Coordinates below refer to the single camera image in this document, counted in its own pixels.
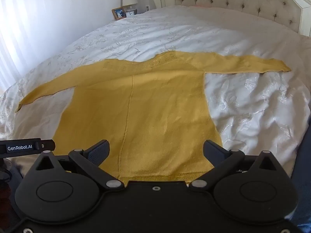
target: yellow sweater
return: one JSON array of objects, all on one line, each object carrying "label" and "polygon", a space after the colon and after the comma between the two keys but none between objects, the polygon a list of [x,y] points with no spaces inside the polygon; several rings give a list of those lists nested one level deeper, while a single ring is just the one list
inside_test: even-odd
[{"label": "yellow sweater", "polygon": [[110,156],[101,169],[129,180],[190,182],[213,168],[203,143],[221,145],[204,95],[204,74],[290,71],[255,56],[170,51],[145,62],[108,59],[45,83],[19,104],[75,87],[53,140],[57,155],[102,139]]}]

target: white bedspread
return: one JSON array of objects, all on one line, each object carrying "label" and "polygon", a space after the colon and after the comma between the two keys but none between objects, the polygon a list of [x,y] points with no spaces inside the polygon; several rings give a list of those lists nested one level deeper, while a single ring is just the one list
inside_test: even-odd
[{"label": "white bedspread", "polygon": [[[293,70],[261,75],[206,74],[205,84],[210,114],[224,147],[250,155],[270,150],[290,175],[310,115],[311,39],[275,22],[219,8],[162,8],[80,38],[1,97],[0,138],[53,137],[74,89],[42,97],[14,113],[19,101],[42,83],[99,60],[144,61],[169,50],[252,54],[283,60]],[[34,158],[15,161],[25,173]]]}]

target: metal screw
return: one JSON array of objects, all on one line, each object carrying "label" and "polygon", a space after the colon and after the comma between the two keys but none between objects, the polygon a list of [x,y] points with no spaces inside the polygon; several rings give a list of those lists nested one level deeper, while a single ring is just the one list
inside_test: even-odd
[{"label": "metal screw", "polygon": [[107,187],[110,187],[110,188],[118,188],[122,185],[122,182],[119,181],[119,180],[109,180],[107,181],[106,183],[106,186]]},{"label": "metal screw", "polygon": [[31,229],[24,229],[23,233],[33,233]]},{"label": "metal screw", "polygon": [[207,182],[205,180],[194,180],[191,182],[192,186],[203,188],[207,186]]}]

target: picture frame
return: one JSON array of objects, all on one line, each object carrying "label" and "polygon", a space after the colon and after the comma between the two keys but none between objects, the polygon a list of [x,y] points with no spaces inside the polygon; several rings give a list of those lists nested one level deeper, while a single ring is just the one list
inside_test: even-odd
[{"label": "picture frame", "polygon": [[133,10],[126,12],[126,17],[133,17],[133,16],[135,16],[135,12]]},{"label": "picture frame", "polygon": [[125,12],[125,9],[123,7],[113,9],[112,13],[113,13],[114,18],[116,20],[126,18],[126,12]]}]

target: clock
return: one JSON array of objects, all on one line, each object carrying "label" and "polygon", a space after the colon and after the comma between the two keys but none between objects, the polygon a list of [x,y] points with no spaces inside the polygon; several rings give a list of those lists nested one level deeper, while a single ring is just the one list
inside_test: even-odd
[{"label": "clock", "polygon": [[135,16],[135,12],[134,11],[128,11],[126,13],[126,17],[133,17],[133,16]]}]

